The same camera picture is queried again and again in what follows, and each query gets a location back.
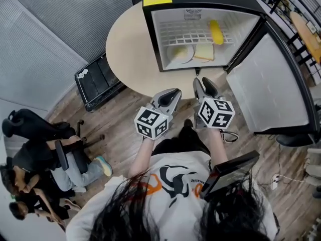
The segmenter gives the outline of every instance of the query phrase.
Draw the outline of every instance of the wooden floor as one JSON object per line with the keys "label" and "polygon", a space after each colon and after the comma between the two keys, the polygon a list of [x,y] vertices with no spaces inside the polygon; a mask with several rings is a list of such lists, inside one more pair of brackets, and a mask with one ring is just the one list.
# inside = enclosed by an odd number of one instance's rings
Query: wooden floor
{"label": "wooden floor", "polygon": [[[225,144],[228,157],[232,159],[252,150],[257,150],[260,153],[261,156],[254,167],[253,175],[261,187],[266,189],[273,211],[280,221],[281,231],[277,240],[300,239],[305,231],[310,230],[315,219],[321,214],[321,200],[313,199],[311,196],[314,187],[306,183],[283,179],[284,183],[280,183],[276,190],[271,191],[269,182],[272,175],[279,173],[279,171],[282,175],[301,180],[306,148],[280,148],[274,139],[269,139],[269,136],[254,136],[249,133],[240,108],[226,82],[225,75],[222,74],[222,77],[215,83],[224,91],[227,99],[232,101],[236,111],[236,116],[229,129],[237,132],[240,138],[237,142]],[[75,88],[57,105],[49,120],[51,122],[66,121],[73,127],[76,127],[79,119],[85,120],[81,135],[82,137],[86,136],[88,140],[105,134],[106,139],[90,147],[86,151],[87,155],[93,159],[103,154],[104,158],[112,165],[114,176],[121,174],[126,176],[128,166],[142,141],[142,137],[135,131],[133,120],[138,109],[146,105],[149,100],[149,97],[127,88],[98,111],[89,113],[86,112]],[[174,124],[166,138],[171,138],[179,133],[184,119],[193,118],[194,105],[195,100],[180,102],[179,108],[175,112]],[[205,131],[199,131],[199,135],[208,145]],[[93,195],[104,188],[107,181],[107,177],[102,177],[88,186],[87,193],[77,195],[75,200],[80,205],[84,205]]]}

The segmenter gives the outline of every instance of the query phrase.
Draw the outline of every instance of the yellow label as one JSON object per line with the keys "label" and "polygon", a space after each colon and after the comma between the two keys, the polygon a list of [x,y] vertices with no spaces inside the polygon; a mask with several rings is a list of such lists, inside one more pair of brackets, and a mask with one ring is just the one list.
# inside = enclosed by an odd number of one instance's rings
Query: yellow label
{"label": "yellow label", "polygon": [[159,5],[159,4],[168,4],[172,3],[172,0],[144,0],[143,6],[152,6],[152,5]]}

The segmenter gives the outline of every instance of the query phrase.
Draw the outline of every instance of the shelf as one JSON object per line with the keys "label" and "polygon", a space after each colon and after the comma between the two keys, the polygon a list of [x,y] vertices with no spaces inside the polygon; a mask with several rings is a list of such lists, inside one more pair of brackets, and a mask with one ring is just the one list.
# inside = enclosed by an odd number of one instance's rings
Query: shelf
{"label": "shelf", "polygon": [[[163,46],[213,44],[208,25],[209,21],[179,21],[161,22],[159,36]],[[233,44],[228,28],[222,21],[218,21],[224,38],[224,44]]]}

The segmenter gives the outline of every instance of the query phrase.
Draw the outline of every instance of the fridge vent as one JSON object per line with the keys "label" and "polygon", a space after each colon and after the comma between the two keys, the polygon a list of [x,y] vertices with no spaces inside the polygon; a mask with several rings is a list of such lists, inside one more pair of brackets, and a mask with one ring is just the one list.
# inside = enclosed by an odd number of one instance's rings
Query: fridge vent
{"label": "fridge vent", "polygon": [[[219,21],[224,44],[233,44],[233,40],[224,22]],[[162,22],[159,25],[159,35],[163,46],[184,44],[213,43],[208,21]]]}
{"label": "fridge vent", "polygon": [[185,21],[199,21],[202,14],[201,9],[186,9],[184,14]]}

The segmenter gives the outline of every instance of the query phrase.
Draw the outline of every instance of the mini fridge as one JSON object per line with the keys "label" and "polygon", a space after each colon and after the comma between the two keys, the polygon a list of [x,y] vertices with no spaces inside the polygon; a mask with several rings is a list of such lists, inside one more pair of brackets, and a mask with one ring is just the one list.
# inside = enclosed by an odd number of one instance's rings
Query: mini fridge
{"label": "mini fridge", "polygon": [[[256,0],[143,0],[142,9],[161,72],[223,67],[251,132],[319,132],[299,65]],[[214,41],[213,21],[223,37],[220,44]],[[197,53],[200,47],[207,50]]]}

